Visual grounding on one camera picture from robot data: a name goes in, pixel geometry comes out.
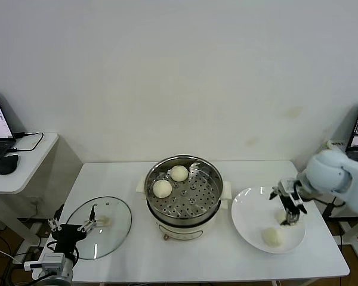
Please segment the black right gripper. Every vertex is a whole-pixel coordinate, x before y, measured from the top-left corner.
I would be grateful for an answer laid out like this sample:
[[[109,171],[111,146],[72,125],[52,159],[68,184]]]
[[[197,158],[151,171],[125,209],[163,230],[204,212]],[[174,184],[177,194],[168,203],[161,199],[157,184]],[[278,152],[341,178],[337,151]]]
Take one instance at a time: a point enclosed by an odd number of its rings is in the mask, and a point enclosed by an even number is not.
[[[274,186],[272,192],[270,193],[269,200],[274,199],[278,195],[281,195],[280,188]],[[285,193],[281,195],[281,202],[286,211],[285,218],[281,222],[282,226],[292,226],[296,225],[300,219],[300,209],[298,208],[297,201],[300,199],[300,196],[297,192]]]

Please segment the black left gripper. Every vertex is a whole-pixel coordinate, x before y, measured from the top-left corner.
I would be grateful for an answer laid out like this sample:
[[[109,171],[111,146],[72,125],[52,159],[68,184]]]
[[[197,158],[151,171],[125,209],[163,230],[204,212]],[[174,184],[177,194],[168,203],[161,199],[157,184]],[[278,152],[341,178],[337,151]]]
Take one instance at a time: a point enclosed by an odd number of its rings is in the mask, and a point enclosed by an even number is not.
[[[54,213],[53,217],[48,219],[48,225],[52,231],[52,237],[56,240],[54,251],[57,253],[73,254],[76,243],[87,237],[87,232],[91,232],[96,226],[95,205],[92,206],[89,214],[89,220],[82,225],[61,225],[59,223],[63,212],[62,204]]]

